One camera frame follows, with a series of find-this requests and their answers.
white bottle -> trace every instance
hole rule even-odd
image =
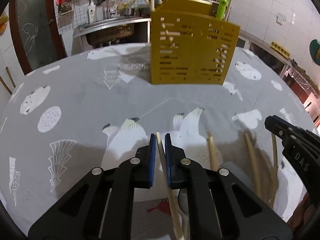
[[[91,2],[88,7],[88,15],[89,15],[89,23],[94,23],[97,21],[96,6],[93,2]]]

metal rivet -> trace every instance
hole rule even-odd
[[[92,169],[92,171],[91,171],[91,173],[93,174],[93,175],[99,175],[99,174],[101,174],[101,172],[102,172],[102,169],[101,168],[94,168],[94,169]]]
[[[181,160],[181,164],[183,165],[189,165],[191,163],[191,160],[189,160],[188,158],[184,158]]]
[[[132,158],[132,159],[130,160],[130,163],[131,163],[131,164],[139,164],[139,163],[140,163],[140,159],[134,157],[134,158]]]
[[[229,171],[228,171],[227,169],[225,169],[225,168],[220,169],[220,170],[219,170],[219,173],[220,173],[220,175],[222,175],[222,176],[227,176],[227,175],[229,175]]]

green bottle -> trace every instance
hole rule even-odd
[[[228,0],[219,0],[219,6],[216,14],[217,20],[221,21],[223,19],[227,4],[228,4]]]

patterned tablecloth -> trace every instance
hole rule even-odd
[[[291,89],[247,50],[236,48],[223,86],[151,85],[148,44],[84,52],[29,73],[14,90],[0,124],[0,199],[27,234],[93,167],[118,166],[156,131],[163,137],[170,132],[172,144],[205,168],[206,132],[211,132],[223,161],[235,163],[252,183],[243,135],[249,131],[262,173],[262,198],[268,201],[272,142],[264,120],[274,114],[317,133]],[[304,191],[282,149],[278,141],[274,210],[287,221]],[[154,187],[135,192],[132,238],[172,238],[162,198],[166,191],[157,158]]]

brown door frame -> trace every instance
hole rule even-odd
[[[50,21],[52,21],[48,26],[50,29],[50,32],[51,32],[52,42],[53,42],[54,48],[57,52],[58,59],[63,59],[65,57],[67,57],[67,53],[66,53],[66,49],[64,47],[62,37],[58,31],[54,6],[55,5],[54,5],[53,0],[45,0],[45,7],[46,7],[46,11],[47,11],[48,23]]]
[[[21,66],[21,69],[23,73],[26,75],[30,73],[32,69],[29,64],[29,60],[27,58],[26,52],[24,50],[20,32],[19,32],[16,0],[10,0],[9,2],[9,24],[10,24],[10,32],[11,32],[13,47],[17,54],[17,58]]]

